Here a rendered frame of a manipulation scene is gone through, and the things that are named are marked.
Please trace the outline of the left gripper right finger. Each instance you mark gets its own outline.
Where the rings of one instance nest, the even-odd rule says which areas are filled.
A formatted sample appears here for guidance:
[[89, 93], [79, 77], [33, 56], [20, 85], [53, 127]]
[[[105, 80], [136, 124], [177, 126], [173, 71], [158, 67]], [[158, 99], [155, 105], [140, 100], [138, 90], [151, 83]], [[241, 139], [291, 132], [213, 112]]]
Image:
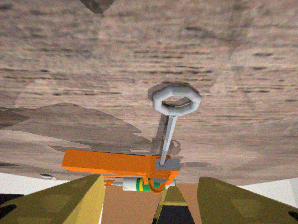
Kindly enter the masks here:
[[199, 178], [197, 201], [202, 224], [298, 224], [298, 208], [212, 177]]

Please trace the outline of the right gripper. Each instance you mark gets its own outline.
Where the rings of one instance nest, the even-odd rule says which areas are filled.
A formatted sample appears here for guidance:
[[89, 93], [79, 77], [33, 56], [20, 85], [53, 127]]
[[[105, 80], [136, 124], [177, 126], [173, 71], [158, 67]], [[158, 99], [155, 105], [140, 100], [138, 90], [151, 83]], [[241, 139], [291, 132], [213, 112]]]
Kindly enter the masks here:
[[152, 224], [195, 224], [177, 186], [169, 186], [164, 190]]

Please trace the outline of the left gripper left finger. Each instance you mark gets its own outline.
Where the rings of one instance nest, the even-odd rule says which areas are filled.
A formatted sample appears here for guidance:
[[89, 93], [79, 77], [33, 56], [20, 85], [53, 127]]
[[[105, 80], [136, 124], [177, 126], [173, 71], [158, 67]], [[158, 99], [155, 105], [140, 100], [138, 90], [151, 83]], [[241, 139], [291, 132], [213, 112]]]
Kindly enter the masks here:
[[99, 224], [104, 178], [92, 174], [9, 200], [17, 207], [0, 224]]

